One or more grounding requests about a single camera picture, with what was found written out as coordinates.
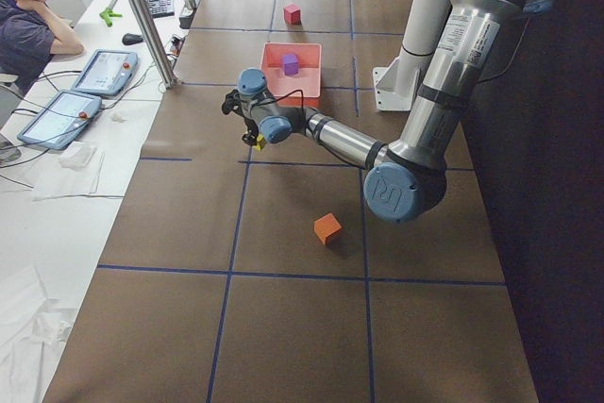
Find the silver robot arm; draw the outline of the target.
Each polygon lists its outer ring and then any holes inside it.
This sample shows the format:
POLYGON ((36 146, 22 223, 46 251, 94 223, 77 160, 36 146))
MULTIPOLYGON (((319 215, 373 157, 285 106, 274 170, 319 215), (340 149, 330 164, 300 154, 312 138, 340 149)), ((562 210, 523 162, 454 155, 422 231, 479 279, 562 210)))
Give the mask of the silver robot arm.
POLYGON ((413 0, 400 53, 374 75, 377 105, 408 114, 383 143, 306 104, 281 104, 267 73, 249 68, 222 105, 241 116, 250 145, 302 134, 364 169, 364 198, 380 219, 402 223, 434 208, 446 191, 447 149, 466 112, 499 28, 546 10, 553 0, 413 0))

